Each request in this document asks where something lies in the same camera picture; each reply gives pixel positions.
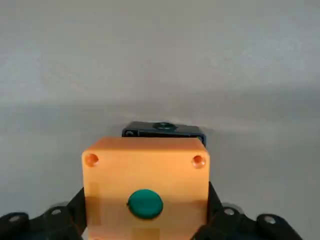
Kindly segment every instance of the green button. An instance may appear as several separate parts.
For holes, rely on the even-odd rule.
[[[153,219],[164,208],[160,196],[154,191],[141,189],[135,191],[127,203],[131,213],[141,219]]]

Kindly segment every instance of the screw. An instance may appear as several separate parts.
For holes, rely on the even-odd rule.
[[[268,224],[275,224],[276,220],[272,217],[272,216],[265,216],[264,220],[268,223]]]
[[[11,217],[11,218],[9,219],[9,222],[10,222],[10,223],[13,223],[13,222],[18,221],[19,219],[20,219],[19,216],[13,216],[13,217]]]
[[[127,136],[127,137],[131,137],[131,136],[133,136],[133,135],[135,135],[132,131],[126,131],[125,132],[125,135]]]
[[[153,128],[159,129],[159,130],[171,130],[175,131],[177,127],[169,122],[156,122],[153,124]]]
[[[224,210],[224,213],[227,214],[227,215],[229,215],[229,216],[232,216],[232,215],[235,214],[235,212],[234,212],[231,208],[226,208],[226,209]]]
[[[60,214],[61,210],[60,209],[55,209],[51,212],[52,215]]]

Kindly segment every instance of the black box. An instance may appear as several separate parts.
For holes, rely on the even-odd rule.
[[[169,122],[133,121],[122,130],[122,137],[198,138],[206,146],[206,135],[199,127]]]

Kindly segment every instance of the orange box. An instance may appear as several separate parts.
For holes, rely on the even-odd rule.
[[[106,137],[82,154],[91,240],[189,240],[206,223],[210,156],[197,138]],[[128,208],[138,190],[157,193],[162,212]]]

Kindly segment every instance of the mounting hole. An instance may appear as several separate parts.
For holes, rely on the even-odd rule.
[[[206,165],[206,160],[202,156],[197,155],[192,159],[192,164],[196,169],[200,169]]]
[[[97,157],[97,155],[90,153],[84,157],[84,161],[89,167],[94,167],[98,164],[99,158]]]

